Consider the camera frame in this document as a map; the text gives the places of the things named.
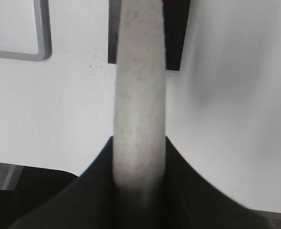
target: white wall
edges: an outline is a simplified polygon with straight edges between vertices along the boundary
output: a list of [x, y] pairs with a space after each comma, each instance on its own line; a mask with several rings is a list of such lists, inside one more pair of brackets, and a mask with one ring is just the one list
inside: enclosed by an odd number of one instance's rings
[[[113, 127], [108, 0], [49, 0], [53, 55], [0, 59], [0, 162], [80, 174]], [[208, 181], [281, 212], [281, 1], [195, 0], [167, 135]]]

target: black rectangular object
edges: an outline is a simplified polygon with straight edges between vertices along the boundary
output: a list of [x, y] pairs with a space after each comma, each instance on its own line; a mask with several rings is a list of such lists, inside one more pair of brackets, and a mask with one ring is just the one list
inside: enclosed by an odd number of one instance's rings
[[[180, 70], [191, 0], [163, 0], [166, 69]], [[108, 63], [116, 63], [121, 0], [109, 0]]]

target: white cardboard tube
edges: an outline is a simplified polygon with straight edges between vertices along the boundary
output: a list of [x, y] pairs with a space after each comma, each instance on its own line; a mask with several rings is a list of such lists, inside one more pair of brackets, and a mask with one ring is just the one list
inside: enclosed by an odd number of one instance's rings
[[149, 205], [165, 170], [161, 0], [121, 1], [113, 150], [116, 186]]

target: whiteboard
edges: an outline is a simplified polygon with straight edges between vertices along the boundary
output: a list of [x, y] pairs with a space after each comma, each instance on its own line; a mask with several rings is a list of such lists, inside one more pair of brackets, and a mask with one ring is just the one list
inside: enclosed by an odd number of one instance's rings
[[48, 57], [47, 10], [46, 0], [0, 0], [0, 57], [34, 61]]

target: gray metal frame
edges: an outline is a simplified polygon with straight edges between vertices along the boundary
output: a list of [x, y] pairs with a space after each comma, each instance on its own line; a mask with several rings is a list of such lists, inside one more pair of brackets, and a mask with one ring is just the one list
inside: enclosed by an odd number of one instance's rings
[[19, 52], [0, 51], [0, 58], [17, 59], [25, 61], [41, 61], [47, 59], [52, 53], [51, 34], [49, 24], [48, 0], [33, 0], [36, 21], [38, 53], [26, 54]]

